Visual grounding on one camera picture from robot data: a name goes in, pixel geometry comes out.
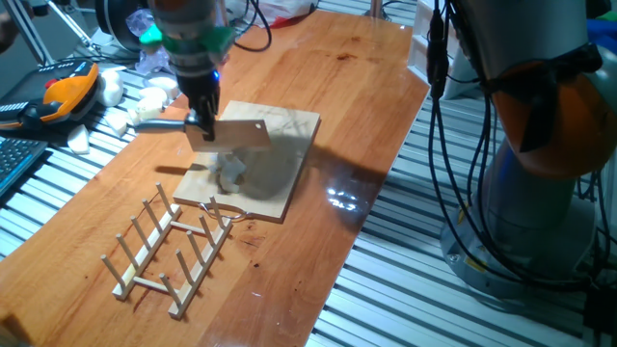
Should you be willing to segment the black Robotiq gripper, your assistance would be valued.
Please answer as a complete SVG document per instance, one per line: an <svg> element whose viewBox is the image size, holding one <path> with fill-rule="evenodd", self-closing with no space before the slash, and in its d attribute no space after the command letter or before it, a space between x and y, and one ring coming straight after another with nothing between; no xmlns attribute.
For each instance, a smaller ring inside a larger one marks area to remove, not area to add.
<svg viewBox="0 0 617 347"><path fill-rule="evenodd" d="M189 106L201 115L190 111L184 120L184 127L202 128L203 138L213 142L221 93L219 72L211 70L200 76L178 75L177 82L180 90L187 96Z"/></svg>

